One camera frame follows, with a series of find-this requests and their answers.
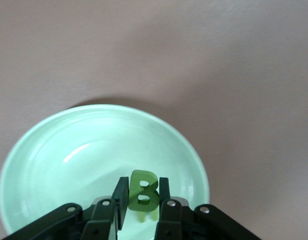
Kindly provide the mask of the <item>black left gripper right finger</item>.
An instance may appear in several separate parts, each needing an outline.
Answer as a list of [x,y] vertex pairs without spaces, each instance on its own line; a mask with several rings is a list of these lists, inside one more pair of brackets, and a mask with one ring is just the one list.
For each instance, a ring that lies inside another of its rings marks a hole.
[[258,240],[259,237],[210,204],[194,210],[170,196],[169,179],[159,179],[156,240]]

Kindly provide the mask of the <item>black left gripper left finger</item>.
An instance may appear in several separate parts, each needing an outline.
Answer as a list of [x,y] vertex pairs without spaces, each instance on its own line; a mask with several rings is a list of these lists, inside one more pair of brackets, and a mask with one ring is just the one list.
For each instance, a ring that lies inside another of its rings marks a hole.
[[83,210],[76,203],[64,204],[18,231],[7,240],[115,240],[128,207],[129,178],[121,177],[111,197]]

